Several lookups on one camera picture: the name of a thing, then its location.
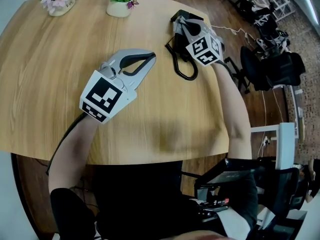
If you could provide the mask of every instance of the white vase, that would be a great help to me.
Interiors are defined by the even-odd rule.
[[[129,2],[118,2],[110,0],[106,13],[113,17],[124,18],[131,14],[132,9],[128,8]]]
[[[64,7],[56,7],[53,13],[49,14],[53,17],[58,17],[58,16],[62,16],[64,14],[66,14],[67,12],[70,11],[70,9],[75,5],[76,0],[68,0],[65,2],[65,6]]]

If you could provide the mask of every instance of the round table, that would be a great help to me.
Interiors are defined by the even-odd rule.
[[[76,0],[61,17],[49,16],[39,0],[23,3],[0,37],[0,150],[49,160],[82,113],[80,95],[93,71],[120,49],[140,48],[153,51],[156,63],[136,100],[98,128],[88,163],[160,163],[228,152],[212,67],[198,64],[197,79],[184,80],[165,48],[178,10],[210,25],[208,16],[172,0],[138,2],[127,18],[107,15],[108,0]],[[192,75],[190,63],[179,60],[179,67]]]

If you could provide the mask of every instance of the black sleeve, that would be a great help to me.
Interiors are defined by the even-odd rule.
[[[93,240],[95,215],[73,191],[57,188],[51,192],[51,207],[61,240]]]
[[[314,159],[313,161],[313,171],[315,172],[314,181],[311,182],[311,194],[313,198],[317,195],[320,189],[320,160]]]
[[[229,198],[230,206],[248,222],[251,229],[257,224],[258,191],[252,173],[240,180],[225,183],[218,193]]]

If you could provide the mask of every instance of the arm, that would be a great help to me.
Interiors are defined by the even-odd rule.
[[[315,177],[316,177],[316,173],[314,171],[314,159],[311,159],[309,162],[308,162],[308,169],[309,169],[309,172],[310,172],[310,176],[311,176],[311,180],[314,181],[315,180]]]
[[[72,188],[79,182],[98,125],[98,121],[86,116],[63,140],[49,171],[50,193],[54,189]]]
[[[253,3],[260,8],[269,8],[269,6],[265,3],[259,3],[258,0],[252,0]]]
[[[244,100],[221,64],[213,69],[219,86],[224,123],[229,136],[228,158],[252,159],[251,126]]]

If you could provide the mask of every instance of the chair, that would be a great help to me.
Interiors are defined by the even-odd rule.
[[[290,210],[300,210],[308,193],[309,183],[306,178],[299,178],[297,188],[290,203]]]
[[[299,181],[299,170],[266,170],[257,182],[257,187],[264,189],[258,195],[258,203],[267,207],[278,218],[286,218],[289,211],[297,206],[293,204]]]
[[[238,79],[238,89],[241,91],[243,85],[246,94],[250,92],[250,83],[254,85],[256,91],[268,91],[276,85],[298,86],[301,83],[300,75],[306,72],[300,55],[294,52],[283,52],[259,60],[253,51],[242,46],[240,58],[241,70],[230,57],[224,62],[231,63],[236,72],[233,76]]]
[[[277,27],[278,25],[274,17],[270,16],[262,26],[257,26],[257,29],[260,33],[261,39],[268,42],[279,37],[279,33],[276,31]]]

